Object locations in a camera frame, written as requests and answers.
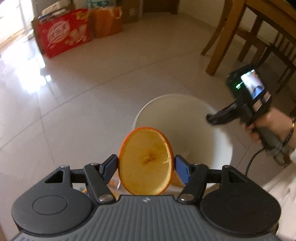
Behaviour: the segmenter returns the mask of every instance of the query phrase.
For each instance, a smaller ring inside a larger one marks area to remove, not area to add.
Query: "hand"
[[[257,132],[252,132],[255,126],[266,127],[273,133],[277,134],[281,141],[284,141],[292,128],[292,120],[277,108],[271,107],[266,114],[256,119],[255,123],[252,123],[250,126],[243,125],[253,141],[261,142],[259,134]]]

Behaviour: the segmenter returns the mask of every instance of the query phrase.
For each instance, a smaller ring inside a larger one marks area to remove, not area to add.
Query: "cable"
[[[257,152],[254,154],[254,156],[252,156],[252,158],[251,158],[251,160],[249,161],[249,164],[248,164],[248,166],[247,166],[247,168],[246,168],[246,174],[245,174],[246,176],[248,175],[249,168],[250,168],[250,166],[251,166],[251,164],[252,164],[254,158],[255,158],[260,152],[262,152],[262,151],[264,151],[264,150],[265,150],[265,148],[263,147],[261,150],[257,151]]]

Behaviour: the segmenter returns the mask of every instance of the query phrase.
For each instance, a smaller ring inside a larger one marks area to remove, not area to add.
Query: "green light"
[[[241,87],[241,84],[242,84],[243,82],[240,82],[237,86],[236,86],[236,88],[237,89],[239,89],[240,87]]]

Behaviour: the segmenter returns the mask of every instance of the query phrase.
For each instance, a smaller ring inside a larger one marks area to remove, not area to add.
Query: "metal screw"
[[[184,193],[180,196],[180,199],[184,202],[189,202],[194,199],[194,196],[190,193]]]
[[[104,194],[99,196],[99,201],[100,202],[111,202],[114,200],[114,197],[110,194]]]

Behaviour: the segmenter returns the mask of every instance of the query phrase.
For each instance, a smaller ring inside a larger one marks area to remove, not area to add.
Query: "orange bag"
[[[104,7],[91,11],[94,36],[106,37],[123,31],[121,7]]]

